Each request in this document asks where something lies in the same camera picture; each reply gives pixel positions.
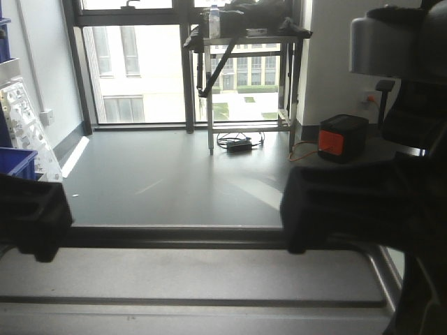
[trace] gray floor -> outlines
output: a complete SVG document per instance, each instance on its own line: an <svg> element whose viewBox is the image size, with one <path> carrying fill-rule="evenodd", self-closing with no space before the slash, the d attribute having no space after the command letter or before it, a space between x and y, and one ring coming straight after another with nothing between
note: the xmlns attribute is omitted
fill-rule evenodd
<svg viewBox="0 0 447 335"><path fill-rule="evenodd" d="M210 156L204 131L95 133L64 180L75 226L280 228L289 170L335 165L315 154L290 163L287 142L286 134L270 133L252 152L216 148ZM315 148L304 144L296 156ZM394 151L371 139L357 163ZM0 262L0 333L376 335L397 296L379 258L64 247L43 264L13 249Z"/></svg>
<svg viewBox="0 0 447 335"><path fill-rule="evenodd" d="M285 133L267 133L252 152L217 147L211 156L205 131L96 132L64 180L75 225L279 227L289 170L337 165L316 154L291 163L287 142ZM295 156L315 149L304 144ZM372 138L354 163L394 152Z"/></svg>

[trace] blue bin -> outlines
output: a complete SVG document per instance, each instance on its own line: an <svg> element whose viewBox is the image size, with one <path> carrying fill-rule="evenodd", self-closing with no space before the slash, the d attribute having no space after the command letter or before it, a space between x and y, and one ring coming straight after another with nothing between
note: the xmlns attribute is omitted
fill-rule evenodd
<svg viewBox="0 0 447 335"><path fill-rule="evenodd" d="M36 171L34 169L34 158L36 156L36 150L0 147L0 173L36 180Z"/></svg>

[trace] wall outlet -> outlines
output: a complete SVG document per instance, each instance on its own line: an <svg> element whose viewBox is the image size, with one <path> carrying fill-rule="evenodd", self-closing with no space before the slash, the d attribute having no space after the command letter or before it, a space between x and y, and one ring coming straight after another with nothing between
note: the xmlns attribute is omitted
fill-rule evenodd
<svg viewBox="0 0 447 335"><path fill-rule="evenodd" d="M53 110L48 109L44 110L39 114L39 118L41 119L42 125L49 126L54 123L54 114Z"/></svg>
<svg viewBox="0 0 447 335"><path fill-rule="evenodd" d="M371 101L368 101L369 97L373 97L374 101L377 103L380 103L380 97L381 94L379 91L362 91L360 92L360 102L361 103L371 103Z"/></svg>

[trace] black strap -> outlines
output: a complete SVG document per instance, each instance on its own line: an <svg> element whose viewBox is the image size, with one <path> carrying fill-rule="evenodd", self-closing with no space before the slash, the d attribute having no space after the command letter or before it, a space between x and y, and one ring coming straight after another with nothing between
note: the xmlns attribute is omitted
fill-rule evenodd
<svg viewBox="0 0 447 335"><path fill-rule="evenodd" d="M212 85L214 85L214 83L216 82L217 78L219 77L222 69L224 68L226 61L228 60L228 58L230 58L231 52L233 51L238 39L239 39L238 36L231 38L231 40L228 44L228 47L225 50L225 53L223 54L219 64L217 64L216 70L214 70L214 72L211 75L211 77L209 78L209 80L207 80L207 86L205 87L205 89L202 90L201 88L198 87L198 96L200 96L201 98L208 97L208 94L211 91Z"/></svg>

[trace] metal frame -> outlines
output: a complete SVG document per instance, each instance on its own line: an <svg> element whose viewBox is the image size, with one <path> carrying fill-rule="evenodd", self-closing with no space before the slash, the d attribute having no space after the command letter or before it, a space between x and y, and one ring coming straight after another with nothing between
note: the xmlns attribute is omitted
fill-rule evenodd
<svg viewBox="0 0 447 335"><path fill-rule="evenodd" d="M235 44L264 44L264 43L281 43L281 50L285 50L285 57L280 62L281 73L286 72L286 67L289 65L290 73L283 75L279 81L279 116L276 124L269 126L215 126L214 115L212 111L212 77L219 74L220 68L225 65L227 58L232 58L232 46ZM288 131L289 141L288 150L292 152L295 142L295 133L297 126L297 108L298 108L298 80L300 77L301 68L301 54L302 54L302 39L295 36L262 36L262 37L244 37L238 38L204 38L204 58L205 58L205 77L207 80L207 87L203 91L203 96L206 97L207 107L207 130L208 130L208 149L212 155L214 152L214 134L215 133L239 133L239 132L267 132L267 131ZM212 45L227 45L226 58L222 58L218 68L212 73L211 69L211 46ZM289 94L286 94L286 88L289 88Z"/></svg>

